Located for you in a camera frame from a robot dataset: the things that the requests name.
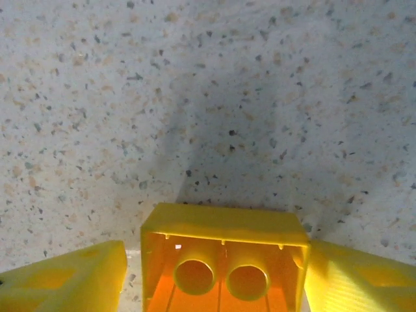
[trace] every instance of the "granite countertop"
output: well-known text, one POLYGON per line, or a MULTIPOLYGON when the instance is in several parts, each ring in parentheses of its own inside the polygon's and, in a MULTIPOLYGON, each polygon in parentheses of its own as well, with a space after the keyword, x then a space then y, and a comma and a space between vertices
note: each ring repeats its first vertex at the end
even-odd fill
POLYGON ((414 0, 16 0, 0 29, 0 271, 123 239, 140 311, 163 201, 416 264, 414 0))

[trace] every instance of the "circular hole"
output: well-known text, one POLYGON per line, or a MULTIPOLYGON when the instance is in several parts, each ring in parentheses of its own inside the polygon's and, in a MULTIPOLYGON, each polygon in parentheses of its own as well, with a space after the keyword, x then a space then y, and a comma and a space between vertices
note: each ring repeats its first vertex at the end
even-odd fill
POLYGON ((266 274, 254 266, 240 266, 227 279, 229 292, 241 300, 256 300, 267 292, 266 274))
POLYGON ((213 272, 201 261, 185 261, 176 268, 174 274, 176 285, 187 294, 205 294, 214 285, 213 272))

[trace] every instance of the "terrazzo surface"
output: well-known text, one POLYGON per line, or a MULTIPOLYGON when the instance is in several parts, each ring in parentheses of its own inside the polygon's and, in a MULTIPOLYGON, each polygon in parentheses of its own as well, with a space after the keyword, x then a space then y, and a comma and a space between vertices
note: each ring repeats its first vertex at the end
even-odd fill
POLYGON ((416 1, 0 1, 0 271, 157 202, 275 209, 416 264, 416 1))

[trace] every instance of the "yellow plastic bracket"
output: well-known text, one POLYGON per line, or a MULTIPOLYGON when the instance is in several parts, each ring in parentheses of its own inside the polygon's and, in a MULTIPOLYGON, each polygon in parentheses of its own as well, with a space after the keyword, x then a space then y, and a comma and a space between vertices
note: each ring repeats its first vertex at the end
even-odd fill
POLYGON ((0 311, 116 312, 126 270, 113 240, 0 273, 0 311))
POLYGON ((141 248, 143 312, 300 311, 309 239, 294 214, 160 203, 141 248))
POLYGON ((305 290, 312 312, 416 312, 416 266, 313 240, 305 290))

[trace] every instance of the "hollow cylinder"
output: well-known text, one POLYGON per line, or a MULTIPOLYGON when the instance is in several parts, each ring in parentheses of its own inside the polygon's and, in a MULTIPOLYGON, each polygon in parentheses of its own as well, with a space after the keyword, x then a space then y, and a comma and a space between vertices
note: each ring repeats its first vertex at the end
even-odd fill
POLYGON ((262 246, 248 243, 226 244, 228 291, 240 300, 253 301, 264 296, 270 276, 262 246))
POLYGON ((217 279, 220 247, 215 240, 186 240, 174 268, 176 286, 191 295, 208 293, 217 279))

